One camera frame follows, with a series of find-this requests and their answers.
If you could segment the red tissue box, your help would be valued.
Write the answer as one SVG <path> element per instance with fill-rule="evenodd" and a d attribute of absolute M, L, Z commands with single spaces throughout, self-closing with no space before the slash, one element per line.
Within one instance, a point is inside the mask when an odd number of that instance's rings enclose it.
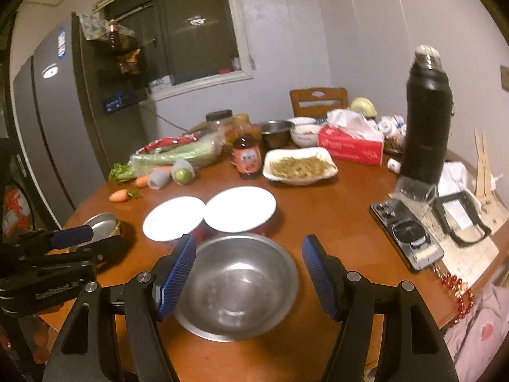
<path fill-rule="evenodd" d="M 346 109 L 327 113 L 327 122 L 317 135 L 317 144 L 333 159 L 368 166 L 381 166 L 385 137 L 363 115 Z"/>

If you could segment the black thermos flask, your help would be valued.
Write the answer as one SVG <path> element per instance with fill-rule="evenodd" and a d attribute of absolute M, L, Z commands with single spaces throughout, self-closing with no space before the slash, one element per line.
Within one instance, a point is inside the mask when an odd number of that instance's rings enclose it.
<path fill-rule="evenodd" d="M 400 175 L 427 185 L 441 178 L 448 149 L 453 94 L 440 53 L 419 45 L 406 83 L 406 135 Z"/>

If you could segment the white ceramic bowl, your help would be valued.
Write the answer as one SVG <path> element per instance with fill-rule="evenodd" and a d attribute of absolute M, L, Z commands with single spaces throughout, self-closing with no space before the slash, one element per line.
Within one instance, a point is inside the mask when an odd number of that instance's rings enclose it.
<path fill-rule="evenodd" d="M 301 148 L 316 147 L 318 144 L 317 135 L 322 127 L 317 124 L 298 125 L 290 131 L 293 143 Z"/>

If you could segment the round metal plate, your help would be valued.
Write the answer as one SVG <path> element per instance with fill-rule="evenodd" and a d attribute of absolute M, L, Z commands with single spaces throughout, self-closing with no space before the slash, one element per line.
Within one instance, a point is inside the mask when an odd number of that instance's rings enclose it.
<path fill-rule="evenodd" d="M 95 215 L 85 222 L 85 225 L 91 227 L 93 236 L 88 242 L 83 242 L 69 248 L 69 252 L 76 252 L 79 247 L 89 245 L 93 242 L 98 242 L 111 236 L 121 234 L 122 223 L 120 219 L 112 213 L 101 213 Z"/>

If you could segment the grey refrigerator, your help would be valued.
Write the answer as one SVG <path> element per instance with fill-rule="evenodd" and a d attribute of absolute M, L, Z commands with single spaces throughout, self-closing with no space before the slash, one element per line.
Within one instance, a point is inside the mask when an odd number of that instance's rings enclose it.
<path fill-rule="evenodd" d="M 148 140 L 138 107 L 138 75 L 106 40 L 87 40 L 76 13 L 65 17 L 13 80 L 14 119 L 24 160 L 43 204 L 43 218 L 61 227 L 85 199 Z M 119 92 L 127 104 L 105 114 Z"/>

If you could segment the dark soy sauce bottle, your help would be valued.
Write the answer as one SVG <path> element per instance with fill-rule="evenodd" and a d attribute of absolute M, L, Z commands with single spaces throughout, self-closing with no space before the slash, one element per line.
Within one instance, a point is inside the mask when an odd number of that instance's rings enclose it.
<path fill-rule="evenodd" d="M 261 174 L 261 145 L 247 126 L 235 129 L 232 159 L 241 179 L 254 179 Z"/>

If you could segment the red snack bag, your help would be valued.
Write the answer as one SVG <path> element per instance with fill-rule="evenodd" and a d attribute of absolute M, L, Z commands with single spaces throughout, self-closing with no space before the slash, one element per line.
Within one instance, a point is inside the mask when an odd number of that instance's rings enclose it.
<path fill-rule="evenodd" d="M 138 149 L 136 153 L 147 154 L 147 153 L 164 153 L 189 143 L 193 143 L 200 139 L 199 133 L 193 133 L 190 135 L 182 135 L 176 137 L 164 137 L 156 141 L 148 143 L 146 146 Z"/>

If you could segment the small steel bowl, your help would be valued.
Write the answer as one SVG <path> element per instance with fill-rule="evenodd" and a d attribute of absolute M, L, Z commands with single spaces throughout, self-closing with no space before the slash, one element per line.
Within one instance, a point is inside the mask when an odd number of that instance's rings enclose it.
<path fill-rule="evenodd" d="M 261 129 L 262 145 L 266 150 L 286 147 L 291 141 L 294 124 L 285 120 L 269 120 L 257 123 Z"/>

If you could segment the wooden chair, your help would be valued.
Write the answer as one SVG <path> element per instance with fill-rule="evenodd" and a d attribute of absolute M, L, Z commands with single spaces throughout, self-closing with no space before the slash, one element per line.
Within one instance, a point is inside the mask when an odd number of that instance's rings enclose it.
<path fill-rule="evenodd" d="M 349 106 L 348 93 L 344 88 L 296 89 L 289 95 L 295 117 L 324 117 L 329 111 Z"/>

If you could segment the black clip frame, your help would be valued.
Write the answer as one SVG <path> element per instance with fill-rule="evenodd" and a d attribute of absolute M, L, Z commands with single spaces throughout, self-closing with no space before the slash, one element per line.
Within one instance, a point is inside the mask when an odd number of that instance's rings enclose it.
<path fill-rule="evenodd" d="M 472 247 L 492 234 L 490 227 L 481 221 L 474 201 L 466 191 L 436 197 L 431 208 L 445 236 L 449 236 L 457 247 Z M 447 214 L 450 215 L 459 230 L 464 230 L 466 227 L 475 227 L 482 232 L 481 236 L 472 241 L 466 241 L 458 236 L 457 231 L 451 226 Z"/>

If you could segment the white dish with food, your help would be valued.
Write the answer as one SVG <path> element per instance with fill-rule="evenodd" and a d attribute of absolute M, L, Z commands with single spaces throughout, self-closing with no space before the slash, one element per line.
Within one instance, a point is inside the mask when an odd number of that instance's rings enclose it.
<path fill-rule="evenodd" d="M 337 174 L 336 164 L 323 147 L 271 150 L 262 169 L 267 180 L 296 186 L 316 184 Z"/>

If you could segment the glass jar black lid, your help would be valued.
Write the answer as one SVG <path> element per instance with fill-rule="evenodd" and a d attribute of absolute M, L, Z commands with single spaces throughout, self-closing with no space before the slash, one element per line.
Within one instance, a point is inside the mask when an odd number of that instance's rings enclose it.
<path fill-rule="evenodd" d="M 234 123 L 232 110 L 217 110 L 210 112 L 205 116 L 205 120 L 209 131 L 211 133 L 219 133 L 223 136 L 223 139 L 225 139 L 225 135 L 229 132 Z"/>

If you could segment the celery bunch in bag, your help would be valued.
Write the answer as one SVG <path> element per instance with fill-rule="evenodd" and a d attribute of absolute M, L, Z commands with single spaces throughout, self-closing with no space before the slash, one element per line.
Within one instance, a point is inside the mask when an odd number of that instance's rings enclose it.
<path fill-rule="evenodd" d="M 157 168 L 172 166 L 178 159 L 186 160 L 194 169 L 208 166 L 221 155 L 222 140 L 222 135 L 213 133 L 166 152 L 134 153 L 126 164 L 113 165 L 109 171 L 109 180 L 117 184 L 130 182 Z"/>

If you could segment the large carrot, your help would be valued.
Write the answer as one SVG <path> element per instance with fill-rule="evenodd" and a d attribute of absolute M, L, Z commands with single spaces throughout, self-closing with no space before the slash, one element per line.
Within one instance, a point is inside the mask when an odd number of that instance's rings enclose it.
<path fill-rule="evenodd" d="M 124 203 L 130 201 L 130 199 L 139 197 L 138 191 L 130 191 L 128 189 L 121 189 L 113 192 L 109 196 L 109 201 L 112 203 Z"/>

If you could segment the stainless steel bowl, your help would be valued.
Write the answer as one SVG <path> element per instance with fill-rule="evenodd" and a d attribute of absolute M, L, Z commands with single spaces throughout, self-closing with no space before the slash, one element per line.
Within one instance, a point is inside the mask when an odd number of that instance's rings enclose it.
<path fill-rule="evenodd" d="M 201 244 L 174 313 L 193 335 L 240 342 L 281 323 L 298 295 L 298 269 L 276 242 L 256 234 Z"/>

